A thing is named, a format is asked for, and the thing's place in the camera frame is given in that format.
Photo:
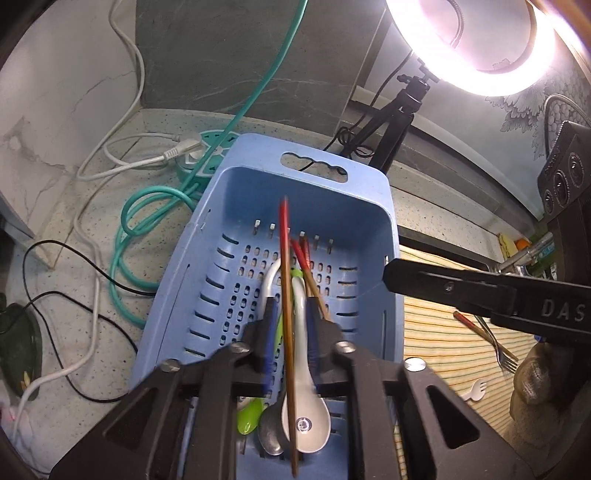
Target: speckled countertop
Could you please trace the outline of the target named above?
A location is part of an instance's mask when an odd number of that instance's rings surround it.
[[[142,111],[130,120],[135,131],[167,131],[187,133],[211,128],[220,128],[227,122],[227,116],[203,112],[185,111]],[[269,122],[246,119],[237,128],[238,132],[256,131],[286,140],[306,143],[314,147],[326,144],[323,135],[305,132],[292,127]],[[129,151],[125,159],[146,158],[168,147],[166,140],[142,139]],[[92,170],[101,171],[111,165],[102,158],[92,164]],[[177,179],[172,168],[160,171],[130,171],[112,180],[96,196],[86,211],[82,225],[100,246],[104,266],[112,254],[113,238],[119,226],[119,213],[132,192],[149,184],[176,185]],[[80,198],[88,195],[88,184],[72,184],[64,193],[64,205],[76,205]],[[494,260],[502,260],[496,237],[481,227],[458,217],[432,203],[414,197],[402,190],[392,188],[394,207],[399,225],[459,245]],[[53,231],[69,226],[69,219],[60,212],[68,209],[58,207],[52,219]],[[140,239],[126,253],[126,262],[133,272],[147,279],[159,279],[168,263],[184,225],[190,217],[185,208],[178,208],[146,238]],[[89,253],[88,247],[76,235],[70,235],[67,242],[73,247]],[[22,252],[18,249],[11,262],[8,276],[7,295],[9,301],[25,303],[21,280]],[[26,275],[31,294],[46,290],[63,290],[88,305],[92,302],[93,271],[77,256],[62,251],[55,269],[49,270],[41,262],[30,258]],[[136,314],[146,317],[150,299],[125,298],[126,304]],[[81,358],[89,345],[90,315],[58,297],[46,297],[39,302],[46,315],[52,335],[64,364]],[[116,320],[134,340],[139,342],[141,331],[124,321],[111,305],[107,289],[103,284],[100,296],[100,312]],[[100,322],[98,349],[94,357],[72,376],[72,380],[86,394],[110,398],[126,390],[134,353],[126,340],[112,327]],[[59,368],[51,351],[48,338],[43,338],[43,373]],[[20,445],[28,461],[41,470],[49,470],[100,418],[111,408],[108,404],[94,404],[78,397],[67,382],[57,380],[41,387],[39,397],[27,405],[33,430],[32,441]]]

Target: blue plastic basket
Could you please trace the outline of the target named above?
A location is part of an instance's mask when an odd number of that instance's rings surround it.
[[[339,183],[281,163],[286,154],[341,167]],[[241,135],[186,226],[154,300],[132,372],[134,386],[167,358],[191,363],[239,340],[255,320],[262,276],[279,252],[280,200],[290,201],[292,235],[311,240],[313,274],[347,340],[376,356],[401,361],[402,297],[382,283],[384,264],[399,256],[394,206],[378,170],[331,153],[257,134]],[[278,297],[280,286],[274,284]],[[282,352],[269,401],[277,398]],[[347,477],[345,403],[327,400],[332,434],[306,455],[300,478]],[[238,455],[238,480],[290,478],[289,460],[262,458],[250,435]]]

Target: yellow striped placemat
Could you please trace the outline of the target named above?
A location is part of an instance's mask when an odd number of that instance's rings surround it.
[[[442,267],[470,269],[471,267],[436,255],[400,247],[405,260]],[[486,394],[478,402],[468,403],[499,434],[509,422],[509,402],[513,392],[513,376],[502,372],[496,363],[492,345],[464,327],[453,317],[454,307],[430,301],[404,297],[404,358],[417,356],[458,393],[472,387],[478,378],[486,380]],[[477,323],[469,314],[466,317]],[[532,335],[515,332],[489,324],[499,343],[523,360],[535,344]],[[403,478],[406,468],[401,457],[400,435],[395,430],[398,456]]]

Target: silver screw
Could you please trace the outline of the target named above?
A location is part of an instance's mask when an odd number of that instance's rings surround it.
[[[247,353],[251,348],[244,342],[234,342],[230,344],[230,350],[234,353]]]
[[[427,364],[425,360],[419,357],[412,357],[407,358],[404,361],[404,368],[406,368],[409,372],[420,372],[421,370],[425,370]]]
[[[336,342],[336,349],[341,353],[351,353],[355,351],[355,345],[351,342]]]
[[[160,370],[166,373],[173,373],[178,372],[181,370],[181,365],[179,364],[178,360],[174,358],[169,358],[160,364]]]

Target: coiled green cable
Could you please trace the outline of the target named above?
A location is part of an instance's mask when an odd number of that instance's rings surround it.
[[[251,93],[244,106],[234,116],[234,118],[232,118],[220,136],[217,137],[207,149],[205,155],[203,156],[203,161],[200,164],[206,164],[215,149],[226,139],[226,137],[234,129],[234,127],[236,127],[242,117],[246,115],[249,108],[266,88],[271,79],[275,76],[277,70],[281,66],[281,63],[285,59],[288,50],[290,49],[297,29],[300,26],[301,19],[304,17],[307,3],[308,0],[299,1],[294,18],[291,21],[291,25],[287,31],[287,34],[285,35],[285,39],[283,40],[281,48],[279,49],[273,64],[263,79],[258,83],[256,89]],[[185,203],[185,205],[187,205],[191,210],[195,210],[196,203],[190,198],[190,195],[194,193],[194,191],[199,186],[198,184],[194,183],[194,177],[198,170],[195,167],[178,189],[167,186],[147,187],[133,194],[129,200],[125,202],[125,205],[121,210],[121,227],[118,229],[117,234],[115,235],[115,250],[111,259],[111,265],[109,267],[109,275],[114,278],[117,269],[120,269],[125,278],[132,284],[147,290],[156,290],[158,288],[158,283],[147,282],[134,276],[133,273],[131,273],[131,270],[123,262],[123,254],[127,247],[131,244],[131,241],[134,237],[144,236],[150,233],[164,219],[170,210],[176,207],[180,202]],[[131,221],[134,216],[144,207],[151,203],[166,199],[171,200],[166,205],[160,207],[158,210],[138,222],[135,227],[131,228],[129,226],[129,221]],[[126,320],[129,320],[132,324],[140,328],[144,327],[145,320],[138,317],[137,315],[134,315],[128,310],[128,308],[123,304],[123,301],[113,284],[109,285],[109,294],[111,295],[113,304],[117,310],[119,310],[120,314],[126,318]]]

